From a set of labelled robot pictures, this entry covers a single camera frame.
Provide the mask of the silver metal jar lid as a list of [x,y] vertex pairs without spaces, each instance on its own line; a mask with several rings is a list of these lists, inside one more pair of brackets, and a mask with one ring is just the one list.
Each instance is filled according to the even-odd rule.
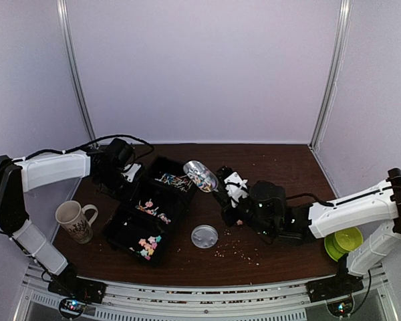
[[211,225],[198,225],[192,230],[190,239],[196,247],[208,249],[217,243],[219,234]]

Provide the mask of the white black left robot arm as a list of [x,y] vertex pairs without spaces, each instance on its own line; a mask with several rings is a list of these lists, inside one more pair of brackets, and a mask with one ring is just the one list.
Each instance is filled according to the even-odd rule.
[[69,261],[33,223],[26,198],[36,192],[45,195],[54,184],[89,177],[112,198],[122,201],[134,186],[134,177],[127,170],[138,168],[128,164],[132,155],[133,149],[125,140],[114,138],[100,148],[85,145],[41,150],[21,158],[0,156],[0,233],[57,276],[58,288],[69,297],[78,296],[83,283],[68,271]]

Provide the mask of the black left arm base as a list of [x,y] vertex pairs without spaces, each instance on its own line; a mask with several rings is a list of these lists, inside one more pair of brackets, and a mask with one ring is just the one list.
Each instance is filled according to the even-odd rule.
[[60,274],[53,274],[46,268],[44,272],[50,278],[47,290],[62,296],[57,309],[65,320],[75,320],[90,304],[103,302],[107,285],[80,277],[73,263],[68,263]]

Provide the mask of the silver metal scoop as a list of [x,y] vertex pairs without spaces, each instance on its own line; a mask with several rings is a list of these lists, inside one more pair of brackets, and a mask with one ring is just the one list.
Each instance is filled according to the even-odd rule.
[[202,192],[217,191],[218,178],[201,162],[197,160],[188,161],[183,165],[183,171]]

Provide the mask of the black three-compartment candy tray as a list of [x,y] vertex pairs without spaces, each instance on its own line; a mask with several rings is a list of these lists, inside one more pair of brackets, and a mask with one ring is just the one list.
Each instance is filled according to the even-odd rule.
[[156,267],[196,193],[184,162],[157,156],[104,228],[113,250]]

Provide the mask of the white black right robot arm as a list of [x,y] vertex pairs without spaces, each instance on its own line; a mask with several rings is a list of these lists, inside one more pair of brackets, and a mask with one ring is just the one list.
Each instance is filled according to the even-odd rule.
[[221,205],[227,226],[238,221],[253,229],[267,243],[275,240],[293,245],[309,243],[336,231],[373,221],[381,225],[357,249],[343,257],[344,269],[329,281],[335,295],[345,294],[355,277],[401,244],[401,170],[391,169],[378,184],[340,199],[289,206],[285,189],[269,181],[248,185],[229,167],[220,168],[213,177],[213,196]]

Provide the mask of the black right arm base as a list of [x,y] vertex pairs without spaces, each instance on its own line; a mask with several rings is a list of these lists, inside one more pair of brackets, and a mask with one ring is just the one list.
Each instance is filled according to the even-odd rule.
[[353,293],[363,290],[363,277],[349,274],[346,267],[339,267],[335,275],[314,280],[305,285],[311,303],[326,301],[328,312],[346,318],[354,312]]

